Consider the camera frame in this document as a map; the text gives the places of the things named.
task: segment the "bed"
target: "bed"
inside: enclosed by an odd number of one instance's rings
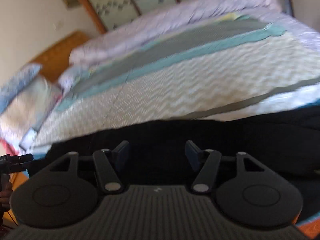
[[[276,0],[188,0],[87,40],[74,33],[33,60],[48,80],[60,76],[64,97],[24,153],[152,120],[231,121],[320,99],[320,34]]]

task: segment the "finger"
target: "finger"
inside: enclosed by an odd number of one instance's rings
[[[7,183],[7,185],[5,185],[5,189],[7,190],[12,189],[12,183],[10,181]]]
[[[0,197],[10,197],[12,194],[12,190],[4,190],[0,192]]]
[[[10,205],[9,204],[2,204],[2,207],[5,208],[6,210],[10,209]]]
[[[2,198],[0,198],[0,203],[1,204],[8,204],[9,200],[10,200],[10,198],[2,197]]]

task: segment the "black pants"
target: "black pants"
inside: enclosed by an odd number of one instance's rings
[[[119,174],[124,184],[186,184],[194,173],[184,147],[192,140],[201,149],[223,155],[244,151],[257,158],[302,193],[300,220],[320,211],[320,107],[265,114],[231,122],[154,121],[116,130],[100,131],[52,146],[46,158],[35,162],[32,175],[69,151],[91,155],[113,149],[123,140],[131,158]]]

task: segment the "wooden headboard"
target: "wooden headboard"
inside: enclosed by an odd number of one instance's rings
[[[31,62],[42,64],[40,74],[52,83],[56,82],[59,76],[69,67],[71,51],[89,39],[85,33],[76,31],[42,52]]]

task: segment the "teal fabric trim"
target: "teal fabric trim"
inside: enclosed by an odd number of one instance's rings
[[[131,70],[128,73],[122,74],[112,80],[106,81],[103,84],[99,84],[89,88],[86,92],[80,95],[68,95],[56,108],[56,111],[63,111],[71,106],[78,98],[87,98],[98,93],[101,93],[111,87],[121,85],[127,81],[139,78],[146,74],[159,71],[165,67],[169,67],[175,63],[179,63],[184,60],[192,59],[194,57],[200,57],[214,52],[222,51],[228,48],[233,48],[248,42],[257,42],[266,39],[270,36],[281,36],[285,33],[286,29],[275,24],[268,24],[265,28],[260,30],[251,31],[248,33],[239,34],[230,38],[226,38],[220,41],[214,41],[207,43],[203,46],[195,47],[187,51],[173,54],[170,57],[163,58],[151,64],[145,65],[141,68]]]

